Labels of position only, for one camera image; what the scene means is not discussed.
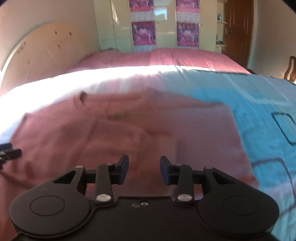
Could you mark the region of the pink long sleeve shirt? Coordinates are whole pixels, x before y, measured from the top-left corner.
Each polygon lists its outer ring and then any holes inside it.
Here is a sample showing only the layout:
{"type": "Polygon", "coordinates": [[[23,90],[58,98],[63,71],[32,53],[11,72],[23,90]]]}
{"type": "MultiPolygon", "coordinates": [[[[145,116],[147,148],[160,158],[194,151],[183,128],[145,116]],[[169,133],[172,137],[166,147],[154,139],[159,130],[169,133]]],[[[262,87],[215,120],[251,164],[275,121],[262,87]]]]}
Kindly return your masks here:
{"type": "Polygon", "coordinates": [[[27,113],[11,137],[22,156],[1,172],[1,240],[15,234],[9,205],[24,191],[77,165],[95,169],[129,156],[116,196],[167,196],[160,157],[195,170],[213,166],[258,187],[232,110],[169,92],[81,93],[27,113]]]}

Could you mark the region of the blue patterned bed sheet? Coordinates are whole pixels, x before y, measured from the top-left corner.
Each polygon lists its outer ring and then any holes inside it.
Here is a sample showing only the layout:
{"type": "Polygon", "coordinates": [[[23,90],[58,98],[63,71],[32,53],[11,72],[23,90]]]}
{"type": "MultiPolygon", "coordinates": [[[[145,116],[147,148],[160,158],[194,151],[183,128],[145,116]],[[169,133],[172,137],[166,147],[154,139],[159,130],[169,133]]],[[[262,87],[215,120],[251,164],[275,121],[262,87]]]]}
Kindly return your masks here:
{"type": "Polygon", "coordinates": [[[1,143],[11,143],[25,114],[70,97],[147,89],[231,108],[259,184],[256,188],[274,198],[280,208],[273,235],[279,240],[295,240],[295,85],[285,80],[180,66],[70,72],[21,85],[1,96],[1,143]]]}

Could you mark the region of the cream wooden headboard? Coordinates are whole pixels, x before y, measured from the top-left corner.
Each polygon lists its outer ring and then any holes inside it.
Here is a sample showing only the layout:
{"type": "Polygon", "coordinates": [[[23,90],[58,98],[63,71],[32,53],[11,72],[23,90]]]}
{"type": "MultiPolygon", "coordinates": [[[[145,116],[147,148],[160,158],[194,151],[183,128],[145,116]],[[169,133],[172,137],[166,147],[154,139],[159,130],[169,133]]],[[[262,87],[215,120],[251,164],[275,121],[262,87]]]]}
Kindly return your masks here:
{"type": "Polygon", "coordinates": [[[96,50],[95,42],[81,28],[65,22],[44,24],[27,34],[10,53],[1,72],[1,94],[66,73],[96,50]]]}

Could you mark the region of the pink pillow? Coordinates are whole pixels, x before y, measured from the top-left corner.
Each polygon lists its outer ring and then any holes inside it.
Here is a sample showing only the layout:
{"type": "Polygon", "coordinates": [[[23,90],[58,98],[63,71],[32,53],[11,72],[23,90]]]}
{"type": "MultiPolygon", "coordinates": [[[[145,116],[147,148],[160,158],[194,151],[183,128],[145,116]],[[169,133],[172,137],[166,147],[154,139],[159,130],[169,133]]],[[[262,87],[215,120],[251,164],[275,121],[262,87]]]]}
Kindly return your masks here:
{"type": "Polygon", "coordinates": [[[118,67],[120,65],[121,60],[126,55],[127,54],[121,53],[117,50],[93,52],[91,54],[84,56],[76,64],[69,67],[68,72],[118,67]]]}

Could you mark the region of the pink quilt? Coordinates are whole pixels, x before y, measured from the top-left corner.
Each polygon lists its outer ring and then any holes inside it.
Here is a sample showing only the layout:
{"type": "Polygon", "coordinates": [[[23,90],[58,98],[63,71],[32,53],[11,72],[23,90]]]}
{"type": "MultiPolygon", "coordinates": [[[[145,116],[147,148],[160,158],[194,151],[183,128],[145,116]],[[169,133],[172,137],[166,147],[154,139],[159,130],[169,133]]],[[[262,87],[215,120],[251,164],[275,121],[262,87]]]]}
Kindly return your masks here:
{"type": "Polygon", "coordinates": [[[214,72],[250,73],[222,53],[198,49],[158,48],[150,52],[121,54],[112,60],[113,67],[152,65],[176,65],[214,72]]]}

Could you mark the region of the lower right purple poster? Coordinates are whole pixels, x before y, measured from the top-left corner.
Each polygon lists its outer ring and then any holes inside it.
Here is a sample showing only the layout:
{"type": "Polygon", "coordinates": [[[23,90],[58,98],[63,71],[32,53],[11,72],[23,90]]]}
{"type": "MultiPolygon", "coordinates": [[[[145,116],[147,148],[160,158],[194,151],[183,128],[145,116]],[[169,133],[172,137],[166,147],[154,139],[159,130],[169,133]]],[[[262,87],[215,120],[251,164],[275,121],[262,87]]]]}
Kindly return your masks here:
{"type": "Polygon", "coordinates": [[[193,22],[177,22],[177,46],[199,47],[199,24],[193,22]]]}

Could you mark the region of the purple poster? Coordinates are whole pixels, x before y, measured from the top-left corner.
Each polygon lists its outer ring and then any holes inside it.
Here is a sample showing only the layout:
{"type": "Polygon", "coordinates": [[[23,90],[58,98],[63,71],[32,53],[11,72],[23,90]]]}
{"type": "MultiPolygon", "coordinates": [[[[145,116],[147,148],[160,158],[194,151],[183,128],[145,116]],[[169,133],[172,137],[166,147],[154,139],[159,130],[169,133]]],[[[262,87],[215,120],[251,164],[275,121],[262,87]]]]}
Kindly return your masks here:
{"type": "Polygon", "coordinates": [[[177,12],[199,13],[199,0],[176,0],[177,12]]]}
{"type": "Polygon", "coordinates": [[[154,9],[153,0],[129,0],[130,12],[152,11],[154,9]]]}
{"type": "Polygon", "coordinates": [[[177,46],[199,47],[199,24],[193,22],[177,22],[177,46]]]}
{"type": "Polygon", "coordinates": [[[134,46],[155,45],[156,31],[154,21],[132,23],[132,36],[134,46]]]}

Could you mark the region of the lower left purple poster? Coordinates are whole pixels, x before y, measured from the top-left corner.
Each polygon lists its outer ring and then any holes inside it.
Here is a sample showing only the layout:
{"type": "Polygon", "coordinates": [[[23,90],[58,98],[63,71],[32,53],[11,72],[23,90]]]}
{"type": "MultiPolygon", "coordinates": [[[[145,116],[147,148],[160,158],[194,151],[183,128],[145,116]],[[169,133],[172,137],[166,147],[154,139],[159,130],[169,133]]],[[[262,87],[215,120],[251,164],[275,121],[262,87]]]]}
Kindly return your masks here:
{"type": "Polygon", "coordinates": [[[134,46],[155,45],[156,31],[154,21],[132,23],[132,36],[134,46]]]}

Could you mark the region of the brown wooden chair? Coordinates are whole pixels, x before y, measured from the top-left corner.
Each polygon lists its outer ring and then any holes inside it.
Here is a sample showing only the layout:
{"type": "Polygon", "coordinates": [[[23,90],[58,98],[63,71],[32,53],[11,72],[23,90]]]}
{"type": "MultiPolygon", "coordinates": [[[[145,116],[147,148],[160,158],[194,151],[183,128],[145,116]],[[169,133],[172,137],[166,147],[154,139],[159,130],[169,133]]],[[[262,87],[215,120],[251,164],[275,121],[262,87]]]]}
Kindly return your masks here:
{"type": "Polygon", "coordinates": [[[296,57],[290,56],[288,68],[284,74],[284,79],[294,83],[296,79],[296,57]]]}

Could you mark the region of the cream glossy wardrobe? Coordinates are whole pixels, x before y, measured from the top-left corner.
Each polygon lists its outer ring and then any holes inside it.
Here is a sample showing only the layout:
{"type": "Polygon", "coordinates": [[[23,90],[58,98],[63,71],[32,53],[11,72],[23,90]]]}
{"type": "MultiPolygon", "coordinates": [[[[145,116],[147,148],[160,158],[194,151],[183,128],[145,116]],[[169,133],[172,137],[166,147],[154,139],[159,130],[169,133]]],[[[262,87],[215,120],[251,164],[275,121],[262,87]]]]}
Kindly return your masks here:
{"type": "MultiPolygon", "coordinates": [[[[150,46],[133,45],[132,22],[129,1],[94,1],[99,47],[132,53],[151,49],[150,46]]],[[[223,36],[226,1],[199,1],[199,49],[219,52],[216,40],[223,36]]],[[[152,11],[138,15],[143,21],[153,21],[157,48],[177,47],[176,1],[154,1],[152,11]]]]}

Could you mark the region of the upper right purple poster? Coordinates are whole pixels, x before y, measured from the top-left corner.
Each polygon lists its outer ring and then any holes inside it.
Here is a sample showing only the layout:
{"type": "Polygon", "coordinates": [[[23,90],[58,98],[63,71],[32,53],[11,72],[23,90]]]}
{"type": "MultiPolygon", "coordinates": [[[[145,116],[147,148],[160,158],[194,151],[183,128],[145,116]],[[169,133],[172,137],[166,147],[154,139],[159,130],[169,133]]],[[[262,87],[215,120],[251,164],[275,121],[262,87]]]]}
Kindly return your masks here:
{"type": "Polygon", "coordinates": [[[177,12],[199,13],[199,0],[176,0],[177,12]]]}

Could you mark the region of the upper left purple poster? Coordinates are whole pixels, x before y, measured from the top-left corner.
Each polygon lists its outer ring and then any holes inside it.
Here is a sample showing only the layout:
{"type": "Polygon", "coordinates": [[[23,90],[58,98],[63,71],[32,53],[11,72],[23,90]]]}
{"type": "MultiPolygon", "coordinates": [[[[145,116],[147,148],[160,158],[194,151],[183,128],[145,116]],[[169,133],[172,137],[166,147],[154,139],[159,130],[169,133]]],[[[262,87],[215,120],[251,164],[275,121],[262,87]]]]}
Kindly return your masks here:
{"type": "Polygon", "coordinates": [[[154,9],[153,0],[129,0],[130,12],[152,11],[154,9]]]}

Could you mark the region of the brown wooden door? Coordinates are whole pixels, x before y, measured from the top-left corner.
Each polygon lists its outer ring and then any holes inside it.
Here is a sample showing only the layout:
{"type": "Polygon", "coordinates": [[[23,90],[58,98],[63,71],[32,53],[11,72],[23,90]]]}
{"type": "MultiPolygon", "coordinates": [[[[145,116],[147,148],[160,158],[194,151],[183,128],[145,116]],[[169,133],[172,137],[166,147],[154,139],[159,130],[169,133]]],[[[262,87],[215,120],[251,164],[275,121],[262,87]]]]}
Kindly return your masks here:
{"type": "Polygon", "coordinates": [[[224,4],[222,53],[246,67],[249,60],[253,32],[254,3],[252,0],[227,0],[224,4]]]}

